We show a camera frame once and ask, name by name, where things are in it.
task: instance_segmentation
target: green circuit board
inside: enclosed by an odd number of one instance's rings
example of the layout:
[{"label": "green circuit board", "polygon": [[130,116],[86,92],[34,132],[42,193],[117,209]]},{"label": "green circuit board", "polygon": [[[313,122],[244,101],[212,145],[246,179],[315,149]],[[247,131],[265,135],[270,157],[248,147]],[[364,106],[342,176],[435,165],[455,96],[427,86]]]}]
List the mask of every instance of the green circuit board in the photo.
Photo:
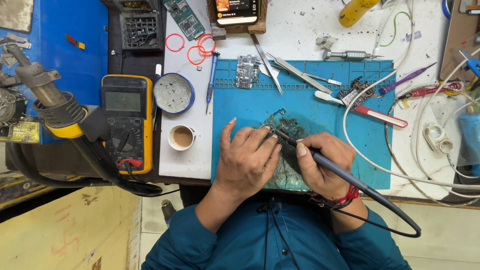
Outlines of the green circuit board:
[{"label": "green circuit board", "polygon": [[265,122],[260,125],[260,127],[270,126],[270,132],[268,134],[270,136],[273,136],[273,134],[276,134],[278,136],[278,143],[283,146],[288,144],[287,139],[282,137],[277,132],[275,132],[274,129],[281,131],[287,136],[295,136],[298,133],[298,129],[297,129],[298,123],[296,121],[291,121],[289,123],[282,121],[282,116],[286,112],[287,111],[285,111],[284,108],[281,108],[274,114],[270,115],[270,117],[267,118],[267,120],[265,120]]},{"label": "green circuit board", "polygon": [[193,13],[186,0],[165,1],[164,5],[188,41],[198,40],[205,34],[205,27]]}]

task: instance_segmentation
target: smartphone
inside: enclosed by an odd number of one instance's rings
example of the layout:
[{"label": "smartphone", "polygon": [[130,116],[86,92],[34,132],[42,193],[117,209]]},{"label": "smartphone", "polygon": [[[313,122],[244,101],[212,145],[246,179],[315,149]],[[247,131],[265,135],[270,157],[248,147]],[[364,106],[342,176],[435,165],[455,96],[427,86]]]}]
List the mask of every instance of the smartphone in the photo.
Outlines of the smartphone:
[{"label": "smartphone", "polygon": [[260,0],[215,0],[216,24],[254,25],[260,14]]}]

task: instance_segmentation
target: yellow multimeter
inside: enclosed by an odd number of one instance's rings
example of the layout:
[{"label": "yellow multimeter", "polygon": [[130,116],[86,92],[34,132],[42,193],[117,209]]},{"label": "yellow multimeter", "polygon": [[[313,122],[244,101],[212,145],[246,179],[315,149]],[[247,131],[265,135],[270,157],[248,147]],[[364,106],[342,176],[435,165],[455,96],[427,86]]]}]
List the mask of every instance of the yellow multimeter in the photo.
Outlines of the yellow multimeter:
[{"label": "yellow multimeter", "polygon": [[[152,169],[152,81],[143,76],[106,75],[102,78],[102,111],[111,129],[111,138],[105,148],[119,164],[125,159],[142,162],[140,167],[130,166],[133,174]],[[128,174],[126,163],[119,166]]]}]

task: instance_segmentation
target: circuit board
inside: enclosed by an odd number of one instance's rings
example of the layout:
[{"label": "circuit board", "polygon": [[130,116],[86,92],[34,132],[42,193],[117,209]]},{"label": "circuit board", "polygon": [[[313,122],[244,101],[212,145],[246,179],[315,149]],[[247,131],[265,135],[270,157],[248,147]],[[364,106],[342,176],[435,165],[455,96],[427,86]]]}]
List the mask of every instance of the circuit board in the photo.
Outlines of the circuit board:
[{"label": "circuit board", "polygon": [[258,70],[260,65],[255,61],[260,58],[256,55],[241,54],[237,61],[236,86],[238,88],[250,89],[252,84],[258,83]]},{"label": "circuit board", "polygon": [[270,136],[273,136],[274,134],[276,134],[278,136],[278,143],[283,145],[283,146],[288,144],[287,139],[284,138],[282,135],[278,134],[277,132],[275,132],[274,129],[277,129],[277,130],[285,133],[285,135],[287,135],[289,137],[290,136],[295,136],[298,133],[297,122],[296,121],[292,122],[288,126],[285,126],[282,123],[280,125],[275,125],[274,124],[275,117],[279,117],[279,116],[281,117],[286,112],[287,111],[285,111],[284,108],[281,108],[277,112],[275,112],[274,114],[270,115],[270,117],[268,117],[267,120],[265,120],[265,122],[260,125],[260,127],[269,126],[270,127],[270,132],[268,134]]},{"label": "circuit board", "polygon": [[[365,90],[367,87],[370,86],[370,84],[365,81],[363,84],[360,83],[360,79],[362,78],[362,76],[356,78],[355,80],[353,80],[352,84],[351,84],[351,87],[350,87],[350,90],[346,91],[346,90],[341,90],[339,93],[338,93],[338,99],[343,101],[343,103],[345,104],[345,106],[348,106],[350,104],[350,102],[356,97],[358,96],[358,94]],[[352,107],[350,108],[350,110],[354,110],[356,109],[358,106],[360,106],[362,103],[364,103],[369,97],[371,97],[373,94],[375,94],[375,89],[372,87],[370,88],[367,92],[363,93],[356,101],[355,103],[352,105]]]},{"label": "circuit board", "polygon": [[198,20],[186,0],[170,0],[164,2],[168,12],[172,15],[188,41],[198,40],[205,34],[205,27]]}]

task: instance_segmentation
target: fingernail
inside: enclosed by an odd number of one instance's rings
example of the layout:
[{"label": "fingernail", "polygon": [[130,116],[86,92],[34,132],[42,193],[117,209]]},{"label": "fingernail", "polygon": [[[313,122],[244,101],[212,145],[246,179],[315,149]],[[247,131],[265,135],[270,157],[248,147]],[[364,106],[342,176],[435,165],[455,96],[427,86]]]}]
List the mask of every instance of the fingernail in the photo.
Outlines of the fingernail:
[{"label": "fingernail", "polygon": [[307,148],[305,147],[305,145],[303,143],[297,144],[297,155],[300,157],[303,157],[305,156],[306,153],[307,153]]}]

